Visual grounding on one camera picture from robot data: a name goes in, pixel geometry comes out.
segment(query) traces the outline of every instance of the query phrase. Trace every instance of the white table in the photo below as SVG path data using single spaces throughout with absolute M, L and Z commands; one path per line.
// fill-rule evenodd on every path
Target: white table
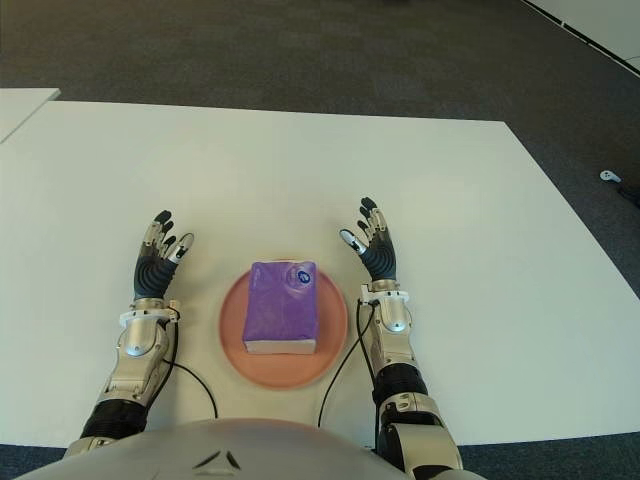
M 179 360 L 224 417 L 315 423 L 330 376 L 249 383 L 221 350 L 218 312 L 254 259 L 312 258 L 353 322 L 367 276 L 337 231 L 364 194 L 391 225 L 413 344 L 458 443 L 640 428 L 640 302 L 504 123 L 58 101 L 0 154 L 1 443 L 78 436 L 163 208 L 196 234 L 168 293 L 182 301 Z M 370 444 L 360 355 L 336 387 L 326 428 Z M 177 371 L 150 427 L 210 414 Z
M 60 95 L 57 88 L 0 89 L 0 143 L 49 100 Z

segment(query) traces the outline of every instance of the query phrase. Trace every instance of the robot finger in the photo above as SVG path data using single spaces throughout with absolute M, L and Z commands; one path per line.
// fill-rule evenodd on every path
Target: robot finger
M 165 258 L 178 265 L 191 248 L 191 245 L 193 245 L 194 238 L 193 233 L 187 233 L 184 235 L 176 244 L 167 249 Z
M 371 210 L 371 219 L 369 224 L 371 225 L 371 229 L 374 234 L 376 232 L 384 232 L 387 229 L 387 222 L 384 219 L 382 210 L 377 207 Z
M 175 241 L 176 241 L 175 235 L 171 235 L 169 238 L 167 238 L 164 241 L 164 243 L 162 244 L 162 247 L 160 247 L 160 252 L 159 252 L 159 255 L 162 258 L 165 258 L 165 255 L 167 254 L 167 250 L 169 250 L 169 247 L 173 245 Z
M 171 218 L 171 212 L 163 210 L 156 216 L 153 222 L 151 222 L 142 239 L 142 246 L 140 247 L 141 257 L 158 253 L 158 240 L 164 237 L 163 227 L 169 218 Z
M 371 242 L 371 239 L 373 238 L 373 233 L 371 231 L 370 226 L 364 223 L 362 220 L 358 220 L 358 226 L 362 229 L 364 234 L 367 236 L 367 240 Z
M 360 202 L 362 203 L 362 206 L 369 211 L 373 210 L 374 208 L 378 208 L 376 202 L 371 200 L 369 197 L 364 197 L 362 200 L 360 200 Z
M 367 251 L 367 246 L 350 230 L 346 228 L 340 230 L 340 237 L 342 237 L 344 243 L 353 248 L 358 255 L 362 255 Z

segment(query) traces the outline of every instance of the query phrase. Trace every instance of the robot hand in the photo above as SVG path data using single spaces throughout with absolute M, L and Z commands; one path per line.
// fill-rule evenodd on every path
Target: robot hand
M 133 278 L 135 300 L 163 298 L 176 268 L 193 244 L 192 233 L 187 233 L 177 243 L 174 236 L 164 240 L 173 227 L 170 218 L 171 212 L 164 210 L 147 228 Z
M 164 294 L 184 255 L 193 244 L 187 233 L 164 240 L 173 226 L 171 213 L 164 210 L 151 222 L 142 241 L 133 279 L 134 302 L 120 315 L 124 331 L 118 339 L 118 358 L 100 392 L 82 435 L 67 450 L 76 455 L 108 445 L 144 430 L 147 414 L 171 374 L 178 347 L 178 319 L 173 307 L 165 308 Z M 174 323 L 173 357 L 163 358 L 169 349 L 166 326 Z
M 367 247 L 350 230 L 340 230 L 340 236 L 360 256 L 360 260 L 362 260 L 373 281 L 395 280 L 396 255 L 393 251 L 389 228 L 382 212 L 373 200 L 365 197 L 362 199 L 360 213 L 364 215 L 367 223 L 358 220 L 358 226 L 367 236 L 369 246 Z

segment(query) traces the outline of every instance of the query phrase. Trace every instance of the small white object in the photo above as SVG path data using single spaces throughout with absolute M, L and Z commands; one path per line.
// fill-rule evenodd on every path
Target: small white object
M 603 170 L 602 172 L 600 172 L 600 178 L 605 182 L 620 183 L 622 181 L 622 179 L 611 170 Z

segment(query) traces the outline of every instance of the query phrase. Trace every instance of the black cable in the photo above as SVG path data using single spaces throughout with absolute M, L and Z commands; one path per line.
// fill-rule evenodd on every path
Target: black cable
M 169 362 L 169 360 L 165 360 L 164 358 L 162 359 L 163 362 L 165 363 L 169 363 L 171 364 L 171 362 Z M 202 388 L 204 388 L 205 392 L 207 392 L 207 395 L 209 396 L 209 400 L 211 400 L 211 405 L 213 406 L 213 418 L 217 419 L 218 418 L 218 406 L 216 405 L 216 401 L 213 398 L 213 393 L 211 393 L 211 390 L 209 389 L 209 387 L 207 387 L 206 383 L 204 383 L 204 381 L 198 376 L 196 375 L 191 369 L 189 369 L 188 367 L 185 367 L 184 365 L 179 364 L 178 362 L 173 362 L 173 365 L 181 368 L 182 370 L 184 370 L 185 372 L 187 372 L 188 374 L 190 374 L 193 378 L 195 378 L 198 383 L 200 385 L 202 385 Z
M 174 310 L 174 311 L 178 313 L 178 320 L 180 320 L 180 313 L 177 310 Z M 147 403 L 147 413 L 149 412 L 149 410 L 151 410 L 151 407 L 153 406 L 153 402 L 156 401 L 156 398 L 158 398 L 158 395 L 160 395 L 160 392 L 162 391 L 162 389 L 164 388 L 165 384 L 167 383 L 167 380 L 169 380 L 169 377 L 171 376 L 171 372 L 173 371 L 173 365 L 175 364 L 175 361 L 176 361 L 176 355 L 178 355 L 178 337 L 179 337 L 178 322 L 174 323 L 173 325 L 174 325 L 174 327 L 173 327 L 173 350 L 171 352 L 171 362 L 168 362 L 169 363 L 169 369 L 167 370 L 167 373 L 165 374 L 164 378 L 162 379 L 162 382 L 160 383 L 160 386 L 155 391 L 153 396 L 149 399 L 149 403 Z
M 358 299 L 358 305 L 356 306 L 356 328 L 358 329 L 358 339 L 360 342 L 360 347 L 362 348 L 362 356 L 364 357 L 365 362 L 367 363 L 367 369 L 369 370 L 369 376 L 371 377 L 371 385 L 375 388 L 375 383 L 376 383 L 376 379 L 375 379 L 375 375 L 373 373 L 373 368 L 371 367 L 371 361 L 369 360 L 369 354 L 367 353 L 367 349 L 364 346 L 364 340 L 363 340 L 363 336 L 364 336 L 364 332 L 360 331 L 360 306 L 362 305 L 362 302 L 360 301 L 360 299 Z M 374 410 L 374 418 L 375 418 L 375 429 L 373 431 L 373 442 L 374 442 L 374 447 L 373 447 L 373 451 L 377 452 L 378 451 L 378 429 L 380 428 L 380 416 L 378 415 L 378 406 L 373 405 L 373 410 Z
M 356 330 L 358 331 L 358 342 L 360 343 L 360 347 L 362 348 L 362 355 L 364 356 L 364 360 L 367 362 L 367 369 L 369 370 L 369 376 L 371 377 L 371 384 L 374 384 L 376 379 L 373 374 L 373 368 L 371 367 L 371 362 L 369 361 L 369 354 L 367 353 L 367 349 L 364 347 L 364 340 L 362 339 L 364 332 L 360 331 L 360 306 L 362 302 L 358 299 L 358 306 L 356 307 Z
M 342 367 L 344 367 L 344 364 L 347 363 L 347 360 L 349 360 L 349 357 L 351 356 L 351 354 L 355 350 L 356 346 L 358 345 L 358 342 L 360 342 L 362 340 L 362 335 L 364 335 L 366 333 L 366 331 L 369 329 L 369 325 L 371 325 L 371 320 L 373 319 L 373 313 L 375 312 L 375 310 L 376 310 L 375 307 L 371 309 L 371 315 L 369 315 L 369 321 L 367 322 L 367 325 L 364 327 L 364 330 L 362 331 L 362 333 L 358 333 L 358 338 L 356 339 L 355 342 L 353 342 L 353 345 L 351 345 L 351 348 L 349 349 L 349 351 L 347 352 L 345 357 L 342 359 L 342 362 L 340 363 L 340 366 L 338 367 L 338 370 L 336 370 L 336 373 L 333 375 L 333 378 L 331 379 L 331 383 L 327 387 L 327 391 L 324 393 L 324 398 L 322 399 L 322 405 L 320 406 L 320 413 L 318 414 L 318 428 L 320 428 L 320 425 L 322 423 L 322 412 L 324 411 L 324 405 L 327 402 L 327 397 L 329 396 L 329 392 L 331 391 L 331 387 L 333 387 L 333 384 L 335 383 L 336 379 L 338 378 L 338 375 L 340 374 L 340 371 L 342 371 Z

